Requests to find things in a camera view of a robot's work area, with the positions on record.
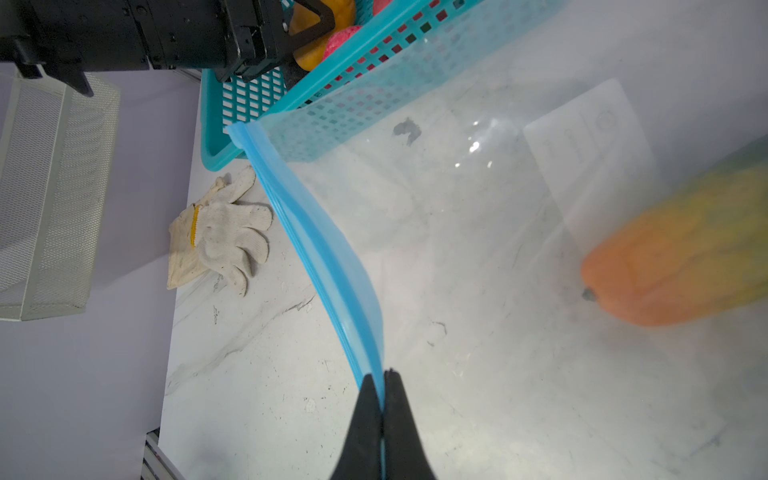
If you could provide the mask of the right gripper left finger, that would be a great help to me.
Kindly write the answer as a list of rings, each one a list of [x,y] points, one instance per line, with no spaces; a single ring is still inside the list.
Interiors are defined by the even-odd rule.
[[[382,412],[371,374],[363,378],[331,480],[382,478]]]

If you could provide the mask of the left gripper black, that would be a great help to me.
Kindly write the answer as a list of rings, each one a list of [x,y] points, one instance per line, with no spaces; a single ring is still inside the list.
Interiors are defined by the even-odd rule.
[[[90,97],[91,72],[211,69],[220,81],[252,79],[334,28],[320,0],[294,1],[289,26],[278,1],[4,1],[1,60]]]

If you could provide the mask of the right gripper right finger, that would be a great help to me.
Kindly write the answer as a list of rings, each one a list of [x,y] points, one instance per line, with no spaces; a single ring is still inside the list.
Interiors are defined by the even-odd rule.
[[[436,480],[424,452],[401,375],[384,373],[383,413],[384,478]]]

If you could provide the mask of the teal plastic basket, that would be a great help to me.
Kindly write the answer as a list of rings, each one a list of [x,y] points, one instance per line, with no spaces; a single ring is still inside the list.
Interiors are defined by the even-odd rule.
[[[241,156],[225,129],[305,108],[353,84],[362,94],[336,100],[300,127],[316,158],[435,88],[562,8],[560,1],[393,1],[374,13],[357,4],[360,30],[294,86],[275,68],[245,82],[202,73],[200,154],[219,171]]]

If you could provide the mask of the clear zip bag blue zipper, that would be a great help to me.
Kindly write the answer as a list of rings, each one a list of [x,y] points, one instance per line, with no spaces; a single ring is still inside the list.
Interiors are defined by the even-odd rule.
[[[767,140],[763,1],[562,8],[316,158],[362,89],[228,128],[356,377],[403,377],[443,479],[763,479],[767,299],[641,326],[604,240]]]

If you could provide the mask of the green yellow papaya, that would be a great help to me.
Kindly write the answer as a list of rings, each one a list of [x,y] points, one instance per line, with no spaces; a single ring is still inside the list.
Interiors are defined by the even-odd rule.
[[[733,152],[593,249],[583,297],[666,326],[767,296],[767,140]]]

